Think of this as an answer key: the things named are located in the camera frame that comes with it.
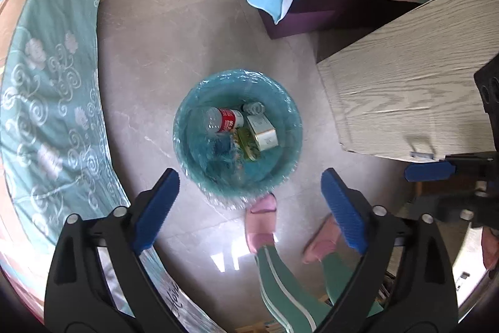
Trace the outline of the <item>right pink slipper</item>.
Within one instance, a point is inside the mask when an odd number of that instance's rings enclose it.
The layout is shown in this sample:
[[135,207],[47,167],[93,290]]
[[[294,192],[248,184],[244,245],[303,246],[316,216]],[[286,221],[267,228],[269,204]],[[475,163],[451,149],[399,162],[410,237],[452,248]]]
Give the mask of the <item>right pink slipper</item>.
[[337,250],[342,231],[333,215],[328,216],[316,234],[310,239],[303,252],[303,262],[310,264],[322,261]]

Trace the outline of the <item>pink slipper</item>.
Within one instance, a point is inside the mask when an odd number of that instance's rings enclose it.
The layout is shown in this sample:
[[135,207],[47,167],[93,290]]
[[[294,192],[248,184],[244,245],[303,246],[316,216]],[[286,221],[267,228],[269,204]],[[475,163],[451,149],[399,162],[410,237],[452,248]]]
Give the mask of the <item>pink slipper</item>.
[[303,252],[303,262],[310,264],[322,261],[337,250],[342,231],[333,215],[328,216],[316,234],[310,239]]
[[251,253],[256,254],[264,246],[275,245],[277,207],[275,195],[267,193],[246,210],[245,237]]

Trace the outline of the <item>left pink slipper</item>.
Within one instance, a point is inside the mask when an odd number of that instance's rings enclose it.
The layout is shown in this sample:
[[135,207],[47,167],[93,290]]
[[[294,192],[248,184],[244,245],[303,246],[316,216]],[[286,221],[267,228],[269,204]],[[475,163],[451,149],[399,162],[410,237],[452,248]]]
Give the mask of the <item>left pink slipper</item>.
[[275,245],[277,207],[275,195],[267,193],[246,210],[245,237],[251,253],[256,254],[264,246]]

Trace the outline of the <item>teal trash bin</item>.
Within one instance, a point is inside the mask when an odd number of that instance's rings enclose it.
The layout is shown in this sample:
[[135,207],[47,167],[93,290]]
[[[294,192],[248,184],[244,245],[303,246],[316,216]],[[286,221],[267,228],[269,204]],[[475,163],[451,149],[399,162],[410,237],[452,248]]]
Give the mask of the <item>teal trash bin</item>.
[[298,165],[302,120],[288,92],[243,69],[201,80],[181,102],[172,141],[178,163],[213,205],[243,209]]

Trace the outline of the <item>green snack wrapper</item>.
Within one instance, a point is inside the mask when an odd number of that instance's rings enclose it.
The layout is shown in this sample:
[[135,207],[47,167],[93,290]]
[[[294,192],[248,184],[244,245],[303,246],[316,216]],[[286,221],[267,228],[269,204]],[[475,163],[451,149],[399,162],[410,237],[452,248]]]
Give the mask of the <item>green snack wrapper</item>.
[[234,141],[242,150],[245,160],[257,161],[260,159],[260,150],[251,134],[245,127],[241,127],[235,130]]

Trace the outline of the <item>right green trouser leg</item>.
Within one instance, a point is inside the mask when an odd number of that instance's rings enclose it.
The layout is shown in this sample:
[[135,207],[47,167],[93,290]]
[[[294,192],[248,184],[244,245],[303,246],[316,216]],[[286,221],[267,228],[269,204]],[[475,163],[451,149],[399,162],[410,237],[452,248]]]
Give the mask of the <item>right green trouser leg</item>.
[[[325,277],[328,297],[331,300],[332,305],[335,305],[337,303],[337,300],[339,300],[339,297],[341,297],[345,287],[348,285],[348,282],[353,275],[353,271],[344,264],[341,257],[337,253],[327,254],[322,258],[321,264]],[[320,302],[319,305],[320,312],[318,313],[318,315],[315,315],[315,321],[312,325],[314,329],[320,322],[322,322],[322,320],[324,320],[331,309],[331,307],[324,305],[324,303],[322,302]],[[378,314],[382,310],[382,306],[380,306],[380,304],[375,300],[371,306],[369,316]]]

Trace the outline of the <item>dark purple bed base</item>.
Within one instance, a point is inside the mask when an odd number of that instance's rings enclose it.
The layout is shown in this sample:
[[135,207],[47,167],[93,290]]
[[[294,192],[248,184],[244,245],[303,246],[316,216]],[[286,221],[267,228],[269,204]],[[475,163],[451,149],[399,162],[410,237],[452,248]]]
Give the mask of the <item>dark purple bed base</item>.
[[260,18],[271,39],[317,30],[377,30],[418,7],[416,2],[394,0],[293,0],[279,22],[260,10]]

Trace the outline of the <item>teal floral bed sheet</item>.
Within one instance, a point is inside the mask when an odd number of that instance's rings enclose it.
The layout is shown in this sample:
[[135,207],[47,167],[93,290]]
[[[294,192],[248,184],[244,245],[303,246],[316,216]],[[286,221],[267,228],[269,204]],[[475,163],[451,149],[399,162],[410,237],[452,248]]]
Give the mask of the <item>teal floral bed sheet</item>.
[[1,0],[1,269],[36,322],[67,217],[129,205],[101,107],[99,3]]

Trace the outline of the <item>white green carton box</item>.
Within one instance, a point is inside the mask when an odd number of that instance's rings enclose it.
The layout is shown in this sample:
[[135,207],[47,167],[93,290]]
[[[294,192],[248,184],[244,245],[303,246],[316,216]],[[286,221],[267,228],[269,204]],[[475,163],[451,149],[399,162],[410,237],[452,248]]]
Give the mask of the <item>white green carton box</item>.
[[278,146],[277,131],[264,115],[248,115],[246,117],[249,130],[254,136],[255,143],[260,151],[273,149]]

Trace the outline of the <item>clear bottle red label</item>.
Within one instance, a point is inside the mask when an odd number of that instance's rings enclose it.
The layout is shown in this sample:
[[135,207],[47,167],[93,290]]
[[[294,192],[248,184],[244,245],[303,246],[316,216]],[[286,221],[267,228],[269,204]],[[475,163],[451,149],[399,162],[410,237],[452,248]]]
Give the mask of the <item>clear bottle red label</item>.
[[209,107],[204,111],[204,126],[209,134],[231,132],[245,124],[245,118],[240,111]]

